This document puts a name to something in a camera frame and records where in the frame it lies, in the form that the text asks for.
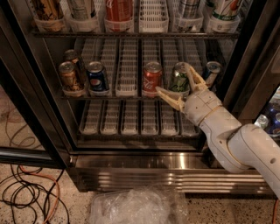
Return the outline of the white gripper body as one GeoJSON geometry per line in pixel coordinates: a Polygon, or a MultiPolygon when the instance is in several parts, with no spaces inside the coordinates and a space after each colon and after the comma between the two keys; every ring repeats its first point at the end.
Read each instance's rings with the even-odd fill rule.
{"type": "Polygon", "coordinates": [[[221,105],[221,100],[214,92],[208,89],[200,90],[186,98],[183,114],[190,122],[199,126],[208,114],[221,105]]]}

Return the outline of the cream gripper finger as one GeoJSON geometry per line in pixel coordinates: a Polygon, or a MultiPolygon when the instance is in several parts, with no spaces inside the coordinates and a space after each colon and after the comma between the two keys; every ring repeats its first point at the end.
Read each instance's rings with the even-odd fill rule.
{"type": "Polygon", "coordinates": [[[158,96],[167,102],[172,108],[177,111],[183,111],[185,107],[185,101],[182,94],[178,94],[172,91],[168,91],[161,87],[156,87],[158,96]]]}
{"type": "Polygon", "coordinates": [[[208,89],[208,86],[199,73],[188,63],[184,63],[183,71],[186,78],[189,80],[191,92],[208,89]]]}

